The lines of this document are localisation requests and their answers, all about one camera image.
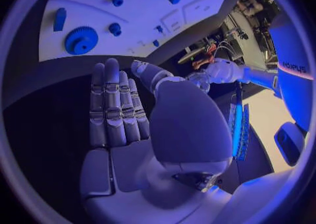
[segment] robot finger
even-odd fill
[[[131,97],[135,110],[135,117],[137,119],[141,140],[147,140],[150,137],[149,121],[145,114],[141,99],[137,92],[136,83],[133,79],[129,79],[129,86],[131,91]]]
[[[104,109],[109,147],[126,145],[126,136],[122,118],[119,80],[120,67],[116,59],[108,59],[104,66]]]
[[[106,145],[103,84],[104,64],[98,63],[93,68],[90,93],[90,144],[94,148]]]
[[[129,80],[124,71],[120,71],[120,98],[126,140],[127,142],[139,141],[141,139],[140,131],[135,117]]]

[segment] blue gear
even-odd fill
[[[92,50],[98,41],[96,31],[88,26],[81,26],[68,33],[65,48],[73,55],[85,54]]]

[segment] logo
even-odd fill
[[[306,68],[304,66],[297,66],[295,64],[291,64],[288,62],[283,62],[282,65],[283,67],[286,67],[288,69],[291,69],[300,73],[306,73]]]

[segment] white panel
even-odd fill
[[[146,57],[179,32],[216,14],[223,0],[180,0],[176,5],[168,0],[124,0],[115,7],[111,0],[49,0],[44,12],[39,39],[39,60],[72,56],[64,49],[67,34],[82,25],[94,28],[99,36],[96,47],[85,55],[127,55]],[[201,4],[202,11],[191,9]],[[53,32],[54,14],[60,7],[67,11],[62,32]],[[122,34],[114,37],[107,30],[114,22],[121,25]],[[163,33],[156,29],[161,25]]]

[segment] blue light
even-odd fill
[[[235,125],[234,125],[234,133],[233,133],[233,157],[236,157],[238,152],[238,146],[240,141],[241,134],[241,125],[242,125],[242,105],[236,105],[236,113],[235,113]]]

